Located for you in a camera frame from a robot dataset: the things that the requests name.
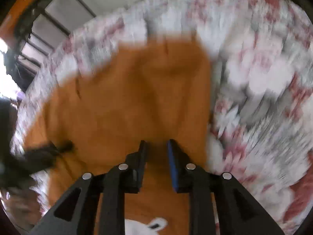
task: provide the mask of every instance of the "orange garment on chair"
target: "orange garment on chair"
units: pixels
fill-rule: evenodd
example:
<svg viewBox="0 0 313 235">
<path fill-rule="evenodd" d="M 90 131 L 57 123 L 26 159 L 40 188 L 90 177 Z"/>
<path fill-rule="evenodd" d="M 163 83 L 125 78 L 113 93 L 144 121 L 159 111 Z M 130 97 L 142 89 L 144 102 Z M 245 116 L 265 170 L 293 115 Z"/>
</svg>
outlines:
<svg viewBox="0 0 313 235">
<path fill-rule="evenodd" d="M 165 143 L 175 139 L 192 161 L 205 166 L 210 63 L 195 41 L 121 45 L 93 77 L 77 76 L 58 87 L 25 138 L 25 147 L 71 140 L 75 150 L 50 172 L 53 205 L 85 172 L 108 172 L 151 143 L 143 187 L 126 194 L 125 218 L 168 221 L 159 234 L 188 234 L 188 195 L 172 189 Z"/>
</svg>

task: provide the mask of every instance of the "floral fabric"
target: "floral fabric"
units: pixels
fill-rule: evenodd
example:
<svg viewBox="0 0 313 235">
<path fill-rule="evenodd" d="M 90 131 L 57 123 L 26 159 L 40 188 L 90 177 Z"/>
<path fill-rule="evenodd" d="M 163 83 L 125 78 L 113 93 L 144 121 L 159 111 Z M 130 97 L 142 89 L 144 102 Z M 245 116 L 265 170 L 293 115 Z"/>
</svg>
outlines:
<svg viewBox="0 0 313 235">
<path fill-rule="evenodd" d="M 51 90 L 94 73 L 118 42 L 189 32 L 214 62 L 208 170 L 231 172 L 293 234 L 313 206 L 313 27 L 289 0 L 147 0 L 93 19 L 44 62 L 19 108 L 12 152 L 23 153 Z M 47 210 L 48 175 L 34 178 Z"/>
</svg>

